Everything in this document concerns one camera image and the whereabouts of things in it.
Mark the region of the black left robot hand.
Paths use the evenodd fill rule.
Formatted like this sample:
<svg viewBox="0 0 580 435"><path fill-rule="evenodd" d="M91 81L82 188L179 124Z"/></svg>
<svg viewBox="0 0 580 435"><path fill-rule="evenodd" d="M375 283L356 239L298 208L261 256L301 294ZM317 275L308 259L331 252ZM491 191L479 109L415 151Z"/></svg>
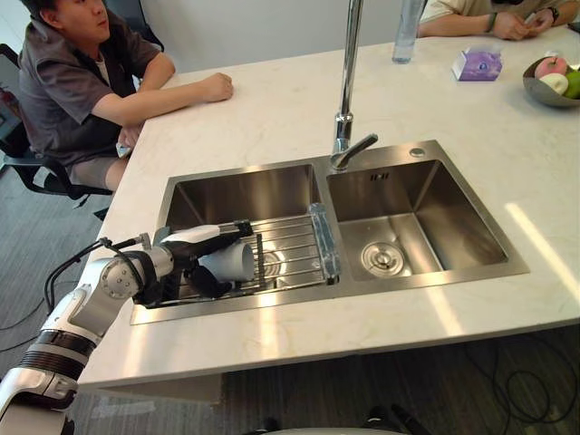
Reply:
<svg viewBox="0 0 580 435"><path fill-rule="evenodd" d="M158 245L173 255L175 269L202 296L222 297L235 283L255 277L252 247L244 237L254 234L247 220L234 223L236 229L222 232L218 225L202 225L167 235Z"/></svg>

